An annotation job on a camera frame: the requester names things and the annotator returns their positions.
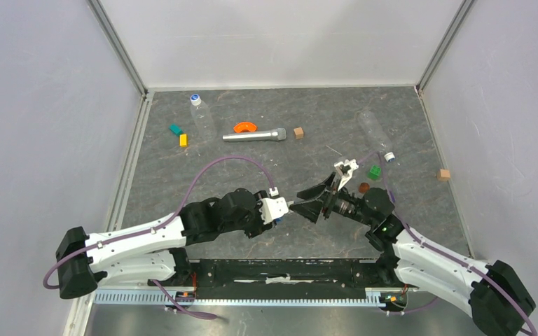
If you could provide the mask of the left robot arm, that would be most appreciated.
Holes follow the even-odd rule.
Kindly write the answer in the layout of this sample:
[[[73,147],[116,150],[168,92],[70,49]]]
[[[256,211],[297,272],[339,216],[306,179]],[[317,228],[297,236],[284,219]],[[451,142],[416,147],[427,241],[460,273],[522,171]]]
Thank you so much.
[[[287,201],[276,189],[252,193],[238,188],[223,197],[185,204],[149,223],[112,232],[88,234],[81,226],[65,233],[55,252],[54,289],[63,300],[90,294],[106,284],[170,280],[186,284],[192,267],[185,247],[241,231],[254,238],[287,214]]]

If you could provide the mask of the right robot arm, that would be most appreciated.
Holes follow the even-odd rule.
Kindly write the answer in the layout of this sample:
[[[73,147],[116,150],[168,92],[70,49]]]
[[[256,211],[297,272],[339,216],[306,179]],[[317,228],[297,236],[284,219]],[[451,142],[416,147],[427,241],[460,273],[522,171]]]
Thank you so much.
[[[361,197],[339,185],[336,174],[297,194],[290,210],[315,223],[339,214],[368,226],[380,252],[377,278],[386,286],[414,286],[454,305],[485,335],[537,335],[530,316],[536,303],[512,266],[456,253],[401,220],[389,192],[369,188]]]

